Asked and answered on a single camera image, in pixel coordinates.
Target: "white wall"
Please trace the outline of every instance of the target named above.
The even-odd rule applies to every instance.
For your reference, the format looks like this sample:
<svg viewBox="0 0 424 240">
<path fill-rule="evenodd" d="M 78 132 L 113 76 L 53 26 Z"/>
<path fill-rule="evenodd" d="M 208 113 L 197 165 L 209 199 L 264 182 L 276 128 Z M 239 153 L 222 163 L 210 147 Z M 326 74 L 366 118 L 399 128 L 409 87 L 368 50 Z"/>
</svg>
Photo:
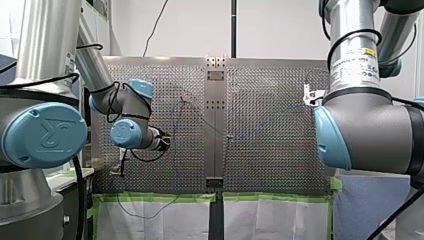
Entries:
<svg viewBox="0 0 424 240">
<path fill-rule="evenodd" d="M 142 56 L 163 2 L 111 0 L 111 55 Z M 237 56 L 325 59 L 330 45 L 322 32 L 317 4 L 317 0 L 238 1 Z M 169 1 L 147 56 L 230 55 L 230 10 L 229 0 Z M 383 15 L 382 8 L 375 14 L 377 28 Z M 424 26 L 419 23 L 418 29 L 421 32 Z M 422 44 L 421 35 L 417 43 Z M 400 76 L 382 81 L 382 86 L 395 96 L 412 99 L 420 87 L 417 58 L 421 48 L 418 50 L 417 43 L 402 58 Z"/>
</svg>

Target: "light blue joint cap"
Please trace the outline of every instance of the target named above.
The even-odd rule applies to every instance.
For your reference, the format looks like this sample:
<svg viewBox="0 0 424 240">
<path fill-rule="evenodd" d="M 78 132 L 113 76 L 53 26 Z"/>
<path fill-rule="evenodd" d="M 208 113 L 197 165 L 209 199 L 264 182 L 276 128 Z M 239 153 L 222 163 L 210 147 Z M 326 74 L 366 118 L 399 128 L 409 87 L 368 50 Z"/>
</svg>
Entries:
<svg viewBox="0 0 424 240">
<path fill-rule="evenodd" d="M 424 106 L 424 97 L 417 97 L 414 101 Z"/>
<path fill-rule="evenodd" d="M 151 82 L 141 79 L 131 79 L 130 86 L 141 96 L 152 99 L 153 85 Z"/>
<path fill-rule="evenodd" d="M 94 104 L 94 100 L 93 100 L 93 97 L 92 96 L 90 96 L 88 98 L 88 105 L 90 106 L 91 110 L 93 110 L 95 113 L 101 114 L 101 112 L 99 111 L 99 109 L 97 109 L 96 104 Z"/>
<path fill-rule="evenodd" d="M 315 109 L 318 155 L 329 167 L 352 169 L 349 151 L 333 117 L 325 107 Z"/>
<path fill-rule="evenodd" d="M 75 108 L 42 103 L 10 122 L 2 136 L 2 150 L 17 166 L 54 168 L 77 155 L 86 139 L 87 125 Z"/>
<path fill-rule="evenodd" d="M 133 149 L 141 144 L 142 132 L 136 122 L 130 119 L 121 119 L 115 122 L 110 130 L 110 139 L 113 144 L 121 148 Z"/>
</svg>

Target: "perforated metal panel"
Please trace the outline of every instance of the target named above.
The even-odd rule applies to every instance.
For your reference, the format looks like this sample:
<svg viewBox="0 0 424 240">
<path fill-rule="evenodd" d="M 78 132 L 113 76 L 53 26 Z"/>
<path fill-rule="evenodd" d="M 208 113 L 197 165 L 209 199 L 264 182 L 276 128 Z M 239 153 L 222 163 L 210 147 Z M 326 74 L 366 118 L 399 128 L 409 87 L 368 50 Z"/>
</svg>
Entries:
<svg viewBox="0 0 424 240">
<path fill-rule="evenodd" d="M 97 191 L 204 192 L 206 177 L 222 176 L 225 191 L 324 195 L 329 190 L 316 152 L 313 110 L 302 101 L 305 82 L 311 90 L 327 87 L 324 61 L 226 59 L 223 80 L 207 79 L 211 68 L 205 59 L 110 57 L 106 62 L 115 81 L 153 82 L 151 125 L 175 130 L 176 140 L 156 162 L 126 162 L 126 178 L 117 181 L 109 173 L 119 159 L 109 140 L 111 124 L 104 117 L 93 121 L 103 162 Z"/>
<path fill-rule="evenodd" d="M 117 190 L 140 192 L 190 193 L 204 192 L 204 141 L 199 115 L 203 111 L 204 59 L 160 61 L 141 58 L 106 58 L 114 81 L 128 82 L 141 78 L 154 84 L 150 125 L 174 136 L 172 147 L 159 160 L 151 163 L 131 157 L 125 163 L 126 177 L 111 176 L 111 167 L 118 163 L 119 149 L 110 142 L 111 124 L 100 117 L 100 151 L 104 167 L 96 177 L 100 192 Z M 136 151 L 143 159 L 160 153 Z"/>
<path fill-rule="evenodd" d="M 313 109 L 303 86 L 326 89 L 321 61 L 227 62 L 226 191 L 325 194 L 326 170 L 318 159 Z"/>
</svg>

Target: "end effector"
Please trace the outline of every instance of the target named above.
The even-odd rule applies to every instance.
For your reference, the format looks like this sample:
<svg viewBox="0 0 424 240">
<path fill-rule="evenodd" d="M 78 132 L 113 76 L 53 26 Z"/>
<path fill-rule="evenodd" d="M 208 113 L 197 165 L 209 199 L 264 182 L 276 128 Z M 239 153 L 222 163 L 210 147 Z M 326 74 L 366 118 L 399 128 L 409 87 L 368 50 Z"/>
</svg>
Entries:
<svg viewBox="0 0 424 240">
<path fill-rule="evenodd" d="M 166 151 L 170 146 L 170 135 L 159 128 L 149 126 L 152 114 L 153 86 L 150 82 L 132 79 L 118 86 L 91 92 L 90 107 L 96 112 L 118 114 L 113 122 L 110 139 L 116 146 L 126 149 Z"/>
</svg>

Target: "black cable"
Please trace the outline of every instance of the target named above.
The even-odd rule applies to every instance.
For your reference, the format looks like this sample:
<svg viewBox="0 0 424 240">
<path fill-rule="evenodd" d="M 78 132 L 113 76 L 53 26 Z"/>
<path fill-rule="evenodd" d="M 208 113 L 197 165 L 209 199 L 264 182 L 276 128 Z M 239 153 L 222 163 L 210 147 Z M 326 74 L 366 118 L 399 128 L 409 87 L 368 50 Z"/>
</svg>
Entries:
<svg viewBox="0 0 424 240">
<path fill-rule="evenodd" d="M 97 50 L 99 50 L 99 51 L 103 49 L 103 45 L 99 44 L 99 43 L 77 46 L 77 49 L 91 48 L 91 47 L 97 47 Z"/>
<path fill-rule="evenodd" d="M 216 129 L 214 126 L 212 126 L 212 124 L 208 123 L 208 121 L 206 121 L 202 115 L 200 113 L 197 112 L 196 107 L 193 105 L 193 103 L 189 102 L 189 101 L 185 101 L 185 100 L 181 100 L 183 101 L 184 104 L 188 104 L 190 105 L 190 107 L 194 110 L 194 113 L 196 113 L 196 115 L 210 128 L 212 128 L 215 132 L 217 132 L 219 135 L 224 136 L 224 134 L 219 131 L 218 129 Z"/>
<path fill-rule="evenodd" d="M 414 36 L 412 37 L 412 41 L 409 44 L 409 46 L 405 49 L 405 51 L 403 51 L 403 53 L 399 54 L 399 56 L 397 56 L 397 57 L 395 57 L 393 59 L 390 59 L 390 60 L 387 60 L 387 61 L 383 61 L 383 62 L 379 62 L 378 64 L 380 66 L 387 66 L 388 63 L 392 63 L 392 62 L 398 60 L 399 58 L 401 58 L 403 55 L 405 55 L 412 48 L 412 46 L 414 45 L 414 42 L 417 39 L 417 32 L 418 32 L 418 30 L 417 30 L 417 24 L 415 23 L 414 24 Z"/>
<path fill-rule="evenodd" d="M 121 117 L 121 114 L 119 113 L 114 119 L 110 120 L 110 114 L 117 113 L 117 111 L 113 109 L 113 103 L 116 101 L 116 98 L 118 97 L 119 88 L 121 87 L 120 82 L 115 81 L 113 83 L 117 86 L 115 86 L 115 91 L 113 92 L 113 94 L 109 94 L 109 107 L 106 112 L 106 121 L 108 123 L 114 123 L 116 120 L 118 120 L 119 117 Z"/>
<path fill-rule="evenodd" d="M 181 119 L 181 114 L 182 114 L 182 110 L 183 109 L 181 109 L 180 110 L 180 114 L 179 114 L 179 117 L 178 117 L 178 120 L 177 120 L 177 123 L 175 124 L 175 121 L 174 121 L 174 118 L 172 118 L 172 125 L 173 125 L 173 138 L 174 138 L 174 155 L 173 155 L 173 163 L 174 163 L 174 169 L 175 169 L 175 171 L 176 171 L 176 173 L 177 173 L 177 179 L 179 179 L 181 176 L 180 176 L 180 173 L 179 173 L 179 171 L 178 171 L 178 168 L 176 167 L 176 157 L 177 157 L 177 140 L 176 140 L 176 134 L 177 134 L 177 129 L 178 129 L 178 124 L 179 124 L 179 121 L 180 121 L 180 119 Z M 126 213 L 126 214 L 128 214 L 129 216 L 132 216 L 132 217 L 137 217 L 137 218 L 141 218 L 141 219 L 153 219 L 153 218 L 155 218 L 156 216 L 158 216 L 159 215 L 159 213 L 160 212 L 162 212 L 165 208 L 167 208 L 167 207 L 169 207 L 171 204 L 173 204 L 173 203 L 175 203 L 179 198 L 180 198 L 180 196 L 181 195 L 177 195 L 171 202 L 169 202 L 169 203 L 167 203 L 165 206 L 163 206 L 162 208 L 160 208 L 153 216 L 150 216 L 150 217 L 145 217 L 145 216 L 140 216 L 140 215 L 137 215 L 137 214 L 133 214 L 133 213 L 130 213 L 129 211 L 127 211 L 125 208 L 124 208 L 124 206 L 122 206 L 122 203 L 121 203 L 121 201 L 119 200 L 119 193 L 116 193 L 116 198 L 117 198 L 117 200 L 118 200 L 118 204 L 119 204 L 119 206 L 121 207 L 121 209 Z"/>
<path fill-rule="evenodd" d="M 125 149 L 124 155 L 122 156 L 122 159 L 121 159 L 121 167 L 120 167 L 120 177 L 121 178 L 125 177 L 124 172 L 125 172 L 125 161 L 127 160 L 126 159 L 127 152 L 128 152 L 128 149 Z"/>
<path fill-rule="evenodd" d="M 327 27 L 325 25 L 325 7 L 327 6 L 328 0 L 323 0 L 322 6 L 321 6 L 321 24 L 322 24 L 322 31 L 324 32 L 325 37 L 330 41 L 331 37 L 327 32 Z"/>
<path fill-rule="evenodd" d="M 343 35 L 343 37 L 339 38 L 334 44 L 333 46 L 331 46 L 330 51 L 328 52 L 328 56 L 327 56 L 327 68 L 328 71 L 330 71 L 330 67 L 331 67 L 331 58 L 333 56 L 334 51 L 336 51 L 337 47 L 340 46 L 340 44 L 342 44 L 346 39 L 348 39 L 350 36 L 352 36 L 353 34 L 356 33 L 373 33 L 378 37 L 377 40 L 377 46 L 380 44 L 382 36 L 381 33 L 375 29 L 371 29 L 371 28 L 365 28 L 365 29 L 359 29 L 359 30 L 355 30 L 352 32 L 348 32 L 345 35 Z"/>
<path fill-rule="evenodd" d="M 172 201 L 170 201 L 169 203 L 167 203 L 165 206 L 161 207 L 153 216 L 150 217 L 145 217 L 145 216 L 140 216 L 137 214 L 133 214 L 127 211 L 127 209 L 124 208 L 124 206 L 122 206 L 121 201 L 119 200 L 119 193 L 116 194 L 116 199 L 118 200 L 118 204 L 119 206 L 122 208 L 122 210 L 128 214 L 131 217 L 137 217 L 137 218 L 142 218 L 142 219 L 153 219 L 155 218 L 157 215 L 159 215 L 160 212 L 162 212 L 165 208 L 167 208 L 169 205 L 173 204 L 174 202 L 176 202 L 178 200 L 178 198 L 180 198 L 180 195 L 177 195 L 177 197 L 175 197 Z"/>
<path fill-rule="evenodd" d="M 78 222 L 77 222 L 77 234 L 76 240 L 82 239 L 84 222 L 85 222 L 85 184 L 84 178 L 82 176 L 82 169 L 79 163 L 79 159 L 75 156 L 72 159 L 75 167 L 75 174 L 77 177 L 77 186 L 78 186 Z"/>
<path fill-rule="evenodd" d="M 83 49 L 83 48 L 90 48 L 90 47 L 97 47 L 97 50 L 102 50 L 103 49 L 103 45 L 95 43 L 95 44 L 88 44 L 88 45 L 83 45 L 83 46 L 77 46 L 77 49 Z M 13 67 L 16 66 L 16 61 L 10 63 L 9 65 L 7 65 L 6 67 L 0 69 L 0 74 L 12 69 Z"/>
<path fill-rule="evenodd" d="M 0 69 L 0 74 L 2 74 L 2 73 L 4 73 L 4 72 L 6 72 L 6 71 L 8 71 L 8 70 L 12 69 L 14 66 L 16 66 L 16 61 L 15 61 L 15 62 L 12 62 L 12 63 L 10 63 L 9 65 L 7 65 L 6 67 L 4 67 L 4 68 Z"/>
<path fill-rule="evenodd" d="M 421 111 L 424 111 L 424 106 L 417 102 L 392 97 L 392 101 L 408 104 L 412 107 L 418 108 Z M 392 215 L 389 216 L 377 229 L 374 230 L 374 232 L 371 233 L 371 235 L 367 238 L 367 240 L 373 240 L 376 238 L 387 226 L 390 225 L 402 212 L 404 212 L 406 209 L 408 209 L 412 204 L 414 204 L 415 201 L 417 201 L 422 195 L 424 194 L 424 186 L 421 187 L 408 201 L 406 201 L 402 206 L 400 206 Z"/>
<path fill-rule="evenodd" d="M 76 82 L 79 78 L 78 73 L 70 73 L 68 75 L 62 76 L 62 77 L 54 77 L 50 79 L 40 80 L 37 82 L 30 82 L 30 83 L 22 83 L 22 84 L 12 84 L 12 85 L 2 85 L 0 86 L 0 89 L 19 89 L 19 88 L 25 88 L 25 87 L 32 87 L 37 86 L 45 83 L 51 83 L 51 82 L 57 82 L 66 78 L 73 78 L 72 83 Z"/>
<path fill-rule="evenodd" d="M 128 83 L 123 83 L 122 86 L 128 87 L 131 91 L 133 91 L 133 93 L 135 93 L 135 95 L 137 95 L 141 100 L 143 100 L 144 104 L 146 105 L 146 107 L 149 109 L 149 116 L 152 115 L 152 107 L 150 107 L 150 104 L 147 102 L 146 99 L 144 99 L 144 97 L 140 96 L 140 94 L 137 93 L 137 91 L 131 87 L 131 85 L 129 85 Z"/>
<path fill-rule="evenodd" d="M 424 187 L 421 187 L 408 201 L 406 201 L 402 206 L 400 206 L 389 218 L 384 221 L 371 235 L 367 238 L 367 240 L 374 240 L 387 226 L 390 225 L 403 211 L 405 211 L 408 207 L 414 204 L 422 195 L 424 194 Z"/>
<path fill-rule="evenodd" d="M 163 151 L 163 152 L 162 152 L 162 153 L 161 153 L 158 157 L 147 160 L 147 159 L 142 159 L 142 158 L 140 158 L 139 156 L 137 156 L 137 155 L 134 153 L 134 151 L 133 151 L 132 149 L 130 149 L 130 152 L 131 152 L 131 155 L 132 155 L 135 159 L 137 159 L 138 161 L 142 161 L 142 162 L 154 162 L 154 161 L 156 161 L 156 160 L 161 159 L 161 158 L 163 157 L 163 155 L 165 155 L 165 153 L 166 153 L 166 151 Z"/>
<path fill-rule="evenodd" d="M 165 0 L 165 3 L 164 3 L 164 4 L 163 4 L 163 6 L 162 6 L 162 10 L 160 11 L 158 18 L 156 19 L 155 26 L 153 27 L 152 33 L 151 33 L 151 34 L 150 34 L 150 36 L 147 38 L 146 47 L 144 48 L 143 57 L 145 57 L 145 56 L 146 56 L 147 48 L 149 48 L 149 42 L 150 42 L 150 39 L 153 37 L 153 34 L 154 34 L 154 33 L 155 33 L 155 31 L 156 31 L 156 27 L 158 26 L 159 20 L 160 20 L 160 18 L 162 17 L 163 11 L 165 10 L 165 7 L 166 7 L 166 5 L 168 4 L 168 1 L 169 1 L 169 0 Z"/>
<path fill-rule="evenodd" d="M 421 111 L 424 112 L 424 106 L 417 103 L 417 102 L 413 102 L 413 101 L 409 101 L 409 100 L 405 100 L 405 99 L 401 99 L 401 98 L 397 98 L 397 97 L 392 97 L 392 101 L 411 105 L 412 107 L 418 108 L 418 109 L 420 109 Z"/>
</svg>

